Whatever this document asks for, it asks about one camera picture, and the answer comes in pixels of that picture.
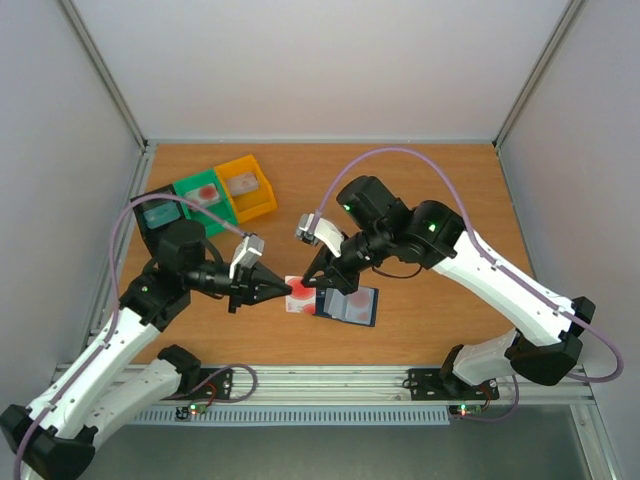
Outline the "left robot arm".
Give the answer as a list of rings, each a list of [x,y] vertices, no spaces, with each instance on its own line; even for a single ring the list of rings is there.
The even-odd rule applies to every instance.
[[[193,292],[228,299],[229,312],[290,294],[285,280],[260,263],[263,248],[258,236],[246,235],[226,263],[198,222],[166,227],[92,343],[28,406],[11,405],[2,413],[14,477],[77,479],[106,440],[141,411],[166,398],[195,395],[200,362],[177,345],[119,387],[113,382],[189,306]]]

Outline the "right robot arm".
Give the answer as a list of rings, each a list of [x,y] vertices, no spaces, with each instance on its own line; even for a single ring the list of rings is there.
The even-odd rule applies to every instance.
[[[409,208],[375,176],[351,181],[337,202],[359,230],[347,236],[318,214],[301,217],[297,238],[320,247],[303,275],[304,286],[351,294],[361,272],[395,257],[457,282],[512,323],[502,336],[452,348],[437,381],[447,393],[463,396],[511,375],[554,386],[576,366],[579,337],[595,312],[590,300],[568,299],[541,286],[492,251],[445,204],[428,200]]]

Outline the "blue card holder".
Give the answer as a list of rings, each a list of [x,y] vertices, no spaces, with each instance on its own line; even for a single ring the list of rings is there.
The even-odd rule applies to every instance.
[[[333,288],[316,294],[314,316],[344,324],[373,328],[376,325],[379,290],[360,286],[355,293],[342,294]]]

